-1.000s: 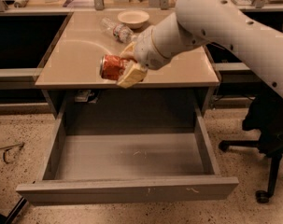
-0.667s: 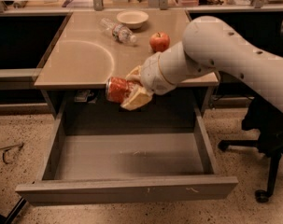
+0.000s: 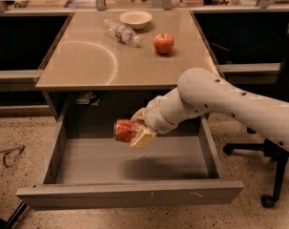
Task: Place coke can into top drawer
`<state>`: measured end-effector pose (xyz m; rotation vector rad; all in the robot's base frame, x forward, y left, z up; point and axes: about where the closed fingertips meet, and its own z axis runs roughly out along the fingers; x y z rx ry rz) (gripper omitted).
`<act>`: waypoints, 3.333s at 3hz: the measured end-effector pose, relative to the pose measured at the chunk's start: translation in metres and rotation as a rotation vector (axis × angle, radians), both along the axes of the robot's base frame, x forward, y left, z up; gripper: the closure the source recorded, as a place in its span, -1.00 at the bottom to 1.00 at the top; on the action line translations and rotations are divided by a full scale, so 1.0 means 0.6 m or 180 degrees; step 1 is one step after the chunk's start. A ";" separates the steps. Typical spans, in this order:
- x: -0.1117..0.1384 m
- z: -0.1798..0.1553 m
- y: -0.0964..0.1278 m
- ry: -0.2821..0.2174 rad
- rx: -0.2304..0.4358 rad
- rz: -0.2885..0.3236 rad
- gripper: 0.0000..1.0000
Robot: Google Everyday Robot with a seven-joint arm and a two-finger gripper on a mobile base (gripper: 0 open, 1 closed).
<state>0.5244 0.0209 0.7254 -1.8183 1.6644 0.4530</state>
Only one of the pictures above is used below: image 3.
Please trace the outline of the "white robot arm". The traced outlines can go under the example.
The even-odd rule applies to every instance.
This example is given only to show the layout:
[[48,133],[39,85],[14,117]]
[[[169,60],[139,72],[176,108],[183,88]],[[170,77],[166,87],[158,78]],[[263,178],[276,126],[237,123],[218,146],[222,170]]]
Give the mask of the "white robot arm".
[[186,120],[218,112],[233,117],[289,153],[289,103],[239,89],[202,68],[191,68],[177,87],[133,116],[141,120],[131,145],[143,147]]

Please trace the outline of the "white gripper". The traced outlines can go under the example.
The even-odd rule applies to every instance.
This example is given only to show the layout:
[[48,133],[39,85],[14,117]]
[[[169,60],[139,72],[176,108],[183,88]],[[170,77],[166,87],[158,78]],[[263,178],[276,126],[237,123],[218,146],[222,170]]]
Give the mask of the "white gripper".
[[142,148],[154,142],[157,134],[166,135],[177,127],[167,120],[161,111],[163,98],[157,96],[143,109],[139,109],[131,118],[131,121],[144,123],[147,127],[140,127],[130,142],[132,148]]

